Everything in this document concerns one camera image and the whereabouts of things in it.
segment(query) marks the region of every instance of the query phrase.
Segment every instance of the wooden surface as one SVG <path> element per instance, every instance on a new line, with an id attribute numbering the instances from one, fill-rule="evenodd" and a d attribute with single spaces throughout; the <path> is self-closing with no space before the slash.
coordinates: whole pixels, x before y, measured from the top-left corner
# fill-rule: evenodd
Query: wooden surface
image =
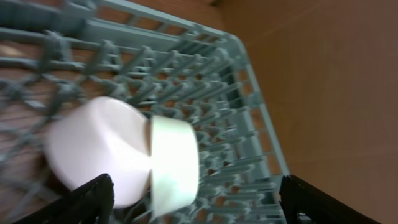
<path id="1" fill-rule="evenodd" d="M 52 7 L 61 7 L 62 1 L 48 1 L 48 0 L 35 0 Z M 169 13 L 171 15 L 188 19 L 199 24 L 213 27 L 215 29 L 223 29 L 221 16 L 217 9 L 209 6 L 203 1 L 197 0 L 154 0 L 134 1 L 153 9 Z M 115 13 L 109 9 L 100 8 L 97 14 L 99 17 L 105 17 L 110 20 L 120 20 L 123 14 Z M 148 27 L 153 25 L 153 21 L 139 21 L 140 26 Z M 73 58 L 79 62 L 86 62 L 89 60 L 92 52 L 87 50 L 74 50 Z M 10 42 L 0 42 L 0 56 L 2 57 L 24 57 L 38 59 L 40 55 L 40 47 L 35 45 L 22 45 Z M 128 58 L 128 55 L 122 55 L 123 60 Z M 30 71 L 21 69 L 0 69 L 0 78 L 8 78 L 11 80 L 18 80 L 26 76 Z M 73 72 L 51 72 L 58 78 L 73 79 L 78 74 Z M 111 78 L 111 73 L 99 74 L 102 78 Z M 88 97 L 92 98 L 99 95 L 100 90 L 97 89 L 92 83 L 84 86 L 88 90 Z M 29 87 L 33 93 L 33 98 L 47 104 L 55 89 L 55 85 L 49 82 L 39 82 Z M 76 105 L 65 105 L 63 114 L 67 114 Z M 0 113 L 0 123 L 7 126 L 26 130 L 30 125 L 38 121 L 40 114 L 38 112 L 28 109 L 21 103 L 11 103 L 5 110 Z M 46 125 L 40 128 L 35 135 L 40 137 L 48 128 Z M 16 140 L 14 137 L 0 133 L 0 152 L 6 152 L 14 146 Z M 19 180 L 33 181 L 37 180 L 40 171 L 46 166 L 44 157 L 39 152 L 32 151 L 32 148 L 24 147 L 18 155 L 7 162 L 1 169 L 1 174 L 6 177 L 15 178 Z M 45 183 L 51 189 L 55 189 L 58 193 L 64 194 L 67 190 L 60 184 L 60 182 L 53 176 Z M 16 190 L 13 187 L 8 187 L 0 184 L 0 220 L 3 219 L 7 212 L 16 206 L 21 201 L 26 192 L 23 190 Z M 34 197 L 32 203 L 26 206 L 26 209 L 21 213 L 22 215 L 36 211 L 43 207 L 46 203 Z"/>
<path id="2" fill-rule="evenodd" d="M 398 223 L 397 1 L 225 0 L 291 173 Z"/>

